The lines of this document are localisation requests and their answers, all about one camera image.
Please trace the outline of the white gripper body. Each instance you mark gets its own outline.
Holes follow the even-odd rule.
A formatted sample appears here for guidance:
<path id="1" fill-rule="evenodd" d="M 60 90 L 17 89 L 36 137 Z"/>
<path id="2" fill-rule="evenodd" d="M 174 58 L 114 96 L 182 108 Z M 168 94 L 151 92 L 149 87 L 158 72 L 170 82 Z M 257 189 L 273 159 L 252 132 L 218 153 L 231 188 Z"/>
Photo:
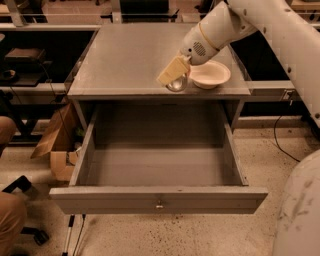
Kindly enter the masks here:
<path id="1" fill-rule="evenodd" d="M 180 52 L 193 66 L 202 65 L 217 54 L 217 50 L 207 42 L 199 28 L 192 28 L 185 35 Z"/>

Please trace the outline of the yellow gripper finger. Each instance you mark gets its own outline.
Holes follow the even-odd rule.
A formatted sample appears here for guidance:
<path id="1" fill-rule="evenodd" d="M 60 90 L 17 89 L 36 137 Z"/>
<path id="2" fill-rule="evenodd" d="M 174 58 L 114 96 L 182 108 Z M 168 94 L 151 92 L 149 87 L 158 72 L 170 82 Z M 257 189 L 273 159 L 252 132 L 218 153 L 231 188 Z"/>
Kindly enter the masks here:
<path id="1" fill-rule="evenodd" d="M 160 72 L 157 81 L 163 85 L 169 85 L 190 70 L 189 57 L 183 55 L 175 56 L 170 63 Z"/>

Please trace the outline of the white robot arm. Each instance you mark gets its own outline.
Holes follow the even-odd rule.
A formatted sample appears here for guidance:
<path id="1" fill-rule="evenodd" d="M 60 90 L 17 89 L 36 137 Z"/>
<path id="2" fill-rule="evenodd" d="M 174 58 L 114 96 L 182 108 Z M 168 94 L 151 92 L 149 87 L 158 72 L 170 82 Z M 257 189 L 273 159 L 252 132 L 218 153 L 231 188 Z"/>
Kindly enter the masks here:
<path id="1" fill-rule="evenodd" d="M 292 0 L 224 0 L 184 37 L 158 76 L 166 86 L 227 44 L 260 32 L 320 125 L 320 33 L 296 14 Z M 273 256 L 320 256 L 320 151 L 305 157 L 283 189 Z"/>

